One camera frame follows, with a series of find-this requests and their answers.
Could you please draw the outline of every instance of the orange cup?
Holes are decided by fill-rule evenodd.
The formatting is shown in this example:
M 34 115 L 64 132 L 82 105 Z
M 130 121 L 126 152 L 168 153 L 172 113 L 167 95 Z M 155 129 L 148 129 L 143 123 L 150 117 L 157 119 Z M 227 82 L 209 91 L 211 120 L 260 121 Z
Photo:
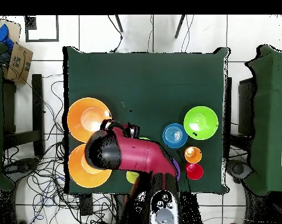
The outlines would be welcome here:
M 185 159 L 189 163 L 197 163 L 201 160 L 202 153 L 197 147 L 187 147 L 185 149 Z
M 100 129 L 103 120 L 110 119 L 108 107 L 95 98 L 82 98 L 74 102 L 68 112 L 68 128 L 74 138 L 87 142 Z
M 69 155 L 69 175 L 72 180 L 86 188 L 94 188 L 104 184 L 112 170 L 94 169 L 89 166 L 84 155 L 86 144 L 76 147 Z

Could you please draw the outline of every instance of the plastic cup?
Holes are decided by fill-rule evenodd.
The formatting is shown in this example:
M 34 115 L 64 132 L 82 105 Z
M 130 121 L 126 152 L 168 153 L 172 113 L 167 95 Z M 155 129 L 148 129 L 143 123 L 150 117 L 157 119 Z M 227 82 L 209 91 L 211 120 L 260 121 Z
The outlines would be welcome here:
M 126 172 L 126 179 L 132 184 L 134 184 L 136 182 L 138 177 L 139 177 L 139 173 L 136 173 L 134 171 L 127 171 Z
M 175 167 L 176 167 L 176 169 L 177 169 L 177 176 L 176 176 L 176 180 L 178 181 L 178 180 L 179 180 L 179 178 L 180 178 L 180 176 L 181 176 L 181 170 L 180 170 L 180 168 L 179 168 L 178 163 L 177 163 L 177 161 L 176 161 L 176 160 L 174 160 L 174 159 L 173 159 L 173 163 L 174 163 L 174 166 L 175 166 Z
M 185 149 L 185 159 L 189 163 L 200 162 L 202 158 L 201 150 L 197 147 L 187 147 Z
M 163 141 L 170 148 L 180 148 L 185 145 L 187 140 L 188 135 L 181 124 L 170 124 L 163 131 Z
M 198 180 L 203 176 L 203 168 L 197 163 L 187 163 L 185 168 L 186 175 L 190 180 Z

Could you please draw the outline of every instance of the table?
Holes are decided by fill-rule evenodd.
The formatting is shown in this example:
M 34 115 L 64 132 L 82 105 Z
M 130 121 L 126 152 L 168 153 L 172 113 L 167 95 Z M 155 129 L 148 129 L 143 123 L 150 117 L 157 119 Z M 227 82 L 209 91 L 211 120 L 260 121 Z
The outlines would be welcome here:
M 69 134 L 66 115 L 69 106 L 83 97 L 94 97 L 104 102 L 113 119 L 140 126 L 140 137 L 161 143 L 178 162 L 181 178 L 179 191 L 222 194 L 227 191 L 221 183 L 222 175 L 222 118 L 223 94 L 226 80 L 227 48 L 218 48 L 213 54 L 149 54 L 146 52 L 85 54 L 72 47 L 64 47 L 65 112 L 64 129 L 66 154 L 82 143 Z M 219 119 L 217 132 L 208 140 L 188 138 L 179 149 L 166 147 L 163 129 L 170 123 L 183 124 L 186 112 L 195 106 L 207 106 Z M 192 181 L 186 177 L 184 150 L 197 146 L 202 151 L 199 162 L 203 177 Z M 68 171 L 65 159 L 65 171 Z M 78 186 L 66 173 L 68 193 L 129 193 L 132 184 L 126 172 L 112 171 L 110 178 L 96 188 Z

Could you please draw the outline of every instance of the plastic bowl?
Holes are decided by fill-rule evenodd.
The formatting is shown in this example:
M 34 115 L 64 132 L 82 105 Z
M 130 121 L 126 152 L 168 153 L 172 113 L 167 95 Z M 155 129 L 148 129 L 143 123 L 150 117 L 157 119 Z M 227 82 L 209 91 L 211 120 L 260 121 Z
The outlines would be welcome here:
M 92 134 L 100 129 L 102 121 L 110 118 L 110 111 L 103 102 L 95 98 L 83 98 L 70 106 L 67 122 L 74 138 L 88 142 Z
M 106 169 L 96 172 L 97 169 L 90 167 L 84 156 L 85 146 L 86 144 L 82 144 L 70 153 L 68 163 L 69 175 L 79 186 L 86 188 L 98 187 L 108 180 L 112 170 Z
M 218 117 L 215 112 L 204 106 L 190 109 L 184 119 L 186 133 L 195 140 L 205 140 L 218 129 Z

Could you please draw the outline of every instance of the black stand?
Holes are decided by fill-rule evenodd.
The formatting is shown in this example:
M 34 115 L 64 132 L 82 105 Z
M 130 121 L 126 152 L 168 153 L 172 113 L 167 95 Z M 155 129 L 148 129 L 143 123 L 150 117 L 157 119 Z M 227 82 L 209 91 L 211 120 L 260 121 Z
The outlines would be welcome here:
M 175 38 L 177 39 L 178 35 L 179 35 L 179 31 L 181 30 L 181 25 L 182 23 L 184 22 L 184 19 L 185 19 L 185 15 L 181 15 L 181 19 L 178 23 L 178 27 L 176 29 L 176 34 L 175 34 Z
M 32 131 L 25 131 L 3 136 L 3 149 L 33 142 L 34 154 L 43 156 L 44 120 L 43 120 L 43 81 L 40 74 L 32 75 Z
M 117 24 L 118 24 L 118 27 L 119 27 L 119 31 L 122 33 L 124 30 L 122 29 L 119 16 L 118 16 L 118 15 L 115 15 L 115 18 L 116 18 L 116 21 L 117 21 Z

